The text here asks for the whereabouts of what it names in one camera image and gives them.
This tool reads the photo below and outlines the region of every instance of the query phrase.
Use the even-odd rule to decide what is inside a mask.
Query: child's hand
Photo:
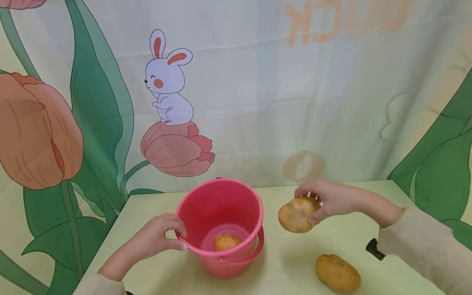
[[[403,214],[402,208],[378,193],[355,186],[313,180],[299,186],[295,190],[295,198],[307,196],[308,193],[322,202],[321,209],[310,216],[311,223],[319,223],[333,215],[358,211],[372,218],[381,228],[386,228],[397,222]]]
[[[177,239],[168,239],[166,232],[176,230],[187,237],[184,223],[177,215],[164,213],[149,220],[125,245],[138,260],[153,257],[162,251],[174,249],[185,251],[186,245]]]
[[[295,198],[300,196],[316,197],[323,202],[321,209],[314,212],[309,221],[319,223],[333,215],[344,215],[355,211],[363,211],[366,197],[376,193],[358,187],[339,184],[327,180],[306,182],[295,190]]]
[[[177,239],[168,239],[166,232],[176,230],[187,237],[184,223],[174,214],[164,213],[153,217],[129,241],[116,250],[98,273],[114,281],[121,281],[137,262],[153,257],[162,251],[185,251],[186,245]]]

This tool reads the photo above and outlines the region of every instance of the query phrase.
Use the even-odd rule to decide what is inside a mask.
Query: potato
[[[309,216],[321,208],[315,198],[294,198],[278,210],[278,221],[287,231],[297,234],[309,232],[315,225],[308,221]]]
[[[242,243],[241,239],[232,234],[219,235],[215,239],[213,249],[215,251],[224,251],[236,247]]]
[[[361,286],[361,276],[348,262],[337,255],[321,255],[316,260],[320,281],[340,292],[354,292]]]

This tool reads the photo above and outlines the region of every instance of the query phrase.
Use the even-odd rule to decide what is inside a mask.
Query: orange tulip
[[[167,126],[154,124],[141,141],[143,156],[157,169],[176,177],[205,173],[215,159],[210,152],[211,140],[198,135],[194,122]]]
[[[31,76],[0,74],[0,162],[31,189],[71,179],[82,165],[82,133],[64,98]]]
[[[46,0],[0,0],[0,7],[23,10],[40,7],[45,2]]]

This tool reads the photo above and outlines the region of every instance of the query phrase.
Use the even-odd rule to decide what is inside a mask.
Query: black object
[[[369,252],[370,254],[374,255],[375,258],[378,260],[382,261],[385,258],[385,254],[380,252],[377,249],[377,239],[372,239],[368,244],[367,247],[365,247],[365,250]]]

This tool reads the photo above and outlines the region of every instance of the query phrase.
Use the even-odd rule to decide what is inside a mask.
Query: beige sleeve
[[[380,229],[378,250],[396,255],[448,295],[472,294],[472,252],[452,230],[416,207]]]
[[[100,274],[83,279],[73,295],[126,295],[125,284],[115,282]]]

